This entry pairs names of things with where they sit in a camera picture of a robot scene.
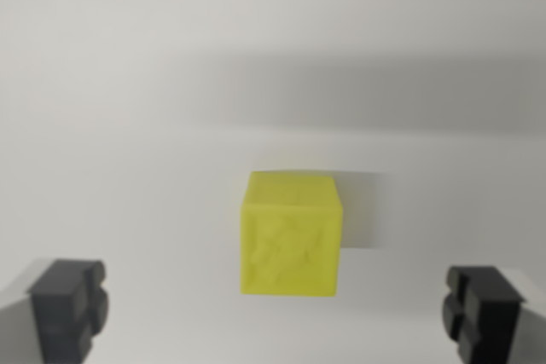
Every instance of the cube face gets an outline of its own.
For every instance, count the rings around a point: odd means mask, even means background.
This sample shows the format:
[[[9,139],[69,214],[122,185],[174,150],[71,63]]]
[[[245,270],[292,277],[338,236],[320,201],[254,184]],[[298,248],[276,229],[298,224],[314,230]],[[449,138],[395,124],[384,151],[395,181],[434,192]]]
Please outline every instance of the cube face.
[[[256,173],[251,177],[241,211],[241,291],[333,296],[343,214],[334,180],[298,174],[263,175],[266,177]],[[275,186],[281,197],[266,193],[270,186]],[[248,200],[249,194],[255,193],[268,201],[256,201],[256,196]],[[332,199],[330,205],[324,198]]]

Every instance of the black plastic part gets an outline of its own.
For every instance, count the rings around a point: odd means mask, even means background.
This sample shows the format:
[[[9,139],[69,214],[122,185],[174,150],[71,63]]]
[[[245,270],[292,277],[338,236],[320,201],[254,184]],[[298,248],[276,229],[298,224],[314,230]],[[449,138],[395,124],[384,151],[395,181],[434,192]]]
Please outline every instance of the black plastic part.
[[[506,364],[525,300],[494,267],[453,267],[444,327],[466,364]]]
[[[29,289],[45,364],[81,364],[104,327],[102,262],[57,260]]]

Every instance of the yellow cube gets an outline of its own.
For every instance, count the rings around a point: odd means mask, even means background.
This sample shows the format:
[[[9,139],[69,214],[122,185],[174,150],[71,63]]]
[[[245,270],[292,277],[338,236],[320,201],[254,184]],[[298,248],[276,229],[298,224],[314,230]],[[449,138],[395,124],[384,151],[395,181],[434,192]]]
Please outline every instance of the yellow cube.
[[[334,296],[342,221],[332,177],[252,173],[241,209],[241,292]]]

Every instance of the white backdrop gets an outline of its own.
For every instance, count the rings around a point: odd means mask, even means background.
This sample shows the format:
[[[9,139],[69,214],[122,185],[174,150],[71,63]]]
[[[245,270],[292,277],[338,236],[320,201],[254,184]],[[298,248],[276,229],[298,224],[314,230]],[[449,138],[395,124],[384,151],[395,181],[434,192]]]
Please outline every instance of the white backdrop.
[[[453,263],[546,288],[546,0],[0,0],[0,284],[101,258],[89,364],[456,364]],[[336,298],[239,294],[251,170],[373,174]]]

